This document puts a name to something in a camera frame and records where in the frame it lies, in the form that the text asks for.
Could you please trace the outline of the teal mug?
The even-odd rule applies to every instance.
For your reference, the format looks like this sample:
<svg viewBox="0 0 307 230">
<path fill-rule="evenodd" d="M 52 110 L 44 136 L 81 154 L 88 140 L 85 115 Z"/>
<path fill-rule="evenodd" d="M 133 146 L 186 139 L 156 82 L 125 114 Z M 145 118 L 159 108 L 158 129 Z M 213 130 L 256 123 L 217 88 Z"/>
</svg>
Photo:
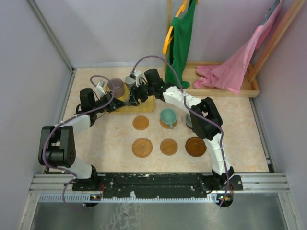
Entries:
<svg viewBox="0 0 307 230">
<path fill-rule="evenodd" d="M 160 118 L 166 124 L 173 124 L 177 119 L 177 115 L 174 110 L 172 110 L 171 108 L 167 108 L 161 111 Z"/>
</svg>

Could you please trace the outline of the light wooden coaster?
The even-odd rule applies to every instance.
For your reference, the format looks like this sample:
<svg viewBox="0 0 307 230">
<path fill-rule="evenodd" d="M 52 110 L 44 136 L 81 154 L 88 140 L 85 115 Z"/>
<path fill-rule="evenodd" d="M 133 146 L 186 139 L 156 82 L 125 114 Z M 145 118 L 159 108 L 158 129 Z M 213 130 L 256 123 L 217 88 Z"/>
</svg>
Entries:
<svg viewBox="0 0 307 230">
<path fill-rule="evenodd" d="M 147 117 L 140 115 L 134 118 L 132 125 L 136 130 L 145 130 L 149 125 L 149 120 Z"/>
</svg>

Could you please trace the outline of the dark speckled grey mug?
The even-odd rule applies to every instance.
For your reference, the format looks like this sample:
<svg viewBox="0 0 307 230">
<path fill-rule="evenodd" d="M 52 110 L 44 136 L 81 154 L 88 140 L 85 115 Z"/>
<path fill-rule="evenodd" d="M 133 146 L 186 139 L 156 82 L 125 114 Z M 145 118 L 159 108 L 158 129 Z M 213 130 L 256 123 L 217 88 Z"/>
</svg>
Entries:
<svg viewBox="0 0 307 230">
<path fill-rule="evenodd" d="M 188 128 L 190 128 L 190 129 L 193 128 L 193 126 L 192 126 L 192 121 L 191 121 L 191 117 L 190 117 L 189 114 L 186 115 L 185 122 L 186 122 L 186 126 L 187 126 Z"/>
</svg>

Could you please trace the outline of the small orange wooden coaster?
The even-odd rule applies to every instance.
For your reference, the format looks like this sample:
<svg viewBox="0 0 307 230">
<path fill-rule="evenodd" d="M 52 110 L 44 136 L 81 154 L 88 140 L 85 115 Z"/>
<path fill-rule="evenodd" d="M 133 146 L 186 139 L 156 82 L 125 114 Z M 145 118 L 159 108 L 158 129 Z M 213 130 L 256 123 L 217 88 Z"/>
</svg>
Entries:
<svg viewBox="0 0 307 230">
<path fill-rule="evenodd" d="M 174 155 L 177 149 L 178 145 L 173 139 L 165 139 L 160 144 L 160 150 L 166 156 Z"/>
</svg>

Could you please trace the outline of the large woven rattan coaster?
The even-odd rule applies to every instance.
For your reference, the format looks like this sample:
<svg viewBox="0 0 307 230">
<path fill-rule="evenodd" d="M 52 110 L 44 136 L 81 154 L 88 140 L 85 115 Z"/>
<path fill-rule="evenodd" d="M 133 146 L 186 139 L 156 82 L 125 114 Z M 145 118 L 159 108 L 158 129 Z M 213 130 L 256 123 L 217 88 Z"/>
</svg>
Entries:
<svg viewBox="0 0 307 230">
<path fill-rule="evenodd" d="M 139 138 L 133 142 L 131 149 L 136 157 L 146 158 L 151 154 L 153 145 L 149 139 Z"/>
</svg>

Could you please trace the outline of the large brown wooden coaster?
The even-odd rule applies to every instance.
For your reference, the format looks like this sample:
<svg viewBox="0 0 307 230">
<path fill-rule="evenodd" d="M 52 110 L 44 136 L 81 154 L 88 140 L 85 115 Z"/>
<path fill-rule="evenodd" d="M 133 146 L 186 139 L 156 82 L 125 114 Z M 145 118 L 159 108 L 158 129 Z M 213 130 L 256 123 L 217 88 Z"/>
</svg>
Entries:
<svg viewBox="0 0 307 230">
<path fill-rule="evenodd" d="M 186 152 L 192 157 L 201 157 L 207 150 L 205 142 L 199 137 L 191 137 L 185 144 Z"/>
</svg>

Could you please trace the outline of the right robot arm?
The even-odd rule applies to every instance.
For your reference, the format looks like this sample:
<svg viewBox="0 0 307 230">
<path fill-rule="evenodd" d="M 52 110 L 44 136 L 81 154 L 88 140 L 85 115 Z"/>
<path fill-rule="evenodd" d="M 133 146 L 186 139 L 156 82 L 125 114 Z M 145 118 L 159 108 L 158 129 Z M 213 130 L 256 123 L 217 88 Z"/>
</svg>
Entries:
<svg viewBox="0 0 307 230">
<path fill-rule="evenodd" d="M 165 83 L 157 69 L 150 69 L 144 75 L 146 81 L 141 80 L 142 73 L 136 70 L 124 79 L 130 91 L 129 103 L 139 105 L 154 96 L 189 114 L 193 132 L 203 139 L 211 157 L 214 184 L 221 190 L 226 189 L 231 184 L 234 169 L 225 154 L 223 121 L 213 100 L 191 96 L 174 84 Z"/>
</svg>

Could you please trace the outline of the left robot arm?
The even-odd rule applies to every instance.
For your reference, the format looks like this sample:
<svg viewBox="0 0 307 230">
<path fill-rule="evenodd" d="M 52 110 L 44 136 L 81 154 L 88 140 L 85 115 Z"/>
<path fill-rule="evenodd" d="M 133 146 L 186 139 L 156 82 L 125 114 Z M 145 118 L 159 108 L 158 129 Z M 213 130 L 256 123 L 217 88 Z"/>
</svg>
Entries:
<svg viewBox="0 0 307 230">
<path fill-rule="evenodd" d="M 109 91 L 103 91 L 103 81 L 96 85 L 95 90 L 80 90 L 80 104 L 76 107 L 75 115 L 57 125 L 44 126 L 40 136 L 39 163 L 83 180 L 83 185 L 89 190 L 96 189 L 100 179 L 94 175 L 94 166 L 77 157 L 75 136 L 90 128 L 97 120 L 98 113 L 113 112 L 124 105 L 115 97 L 114 81 L 105 79 L 110 84 Z"/>
</svg>

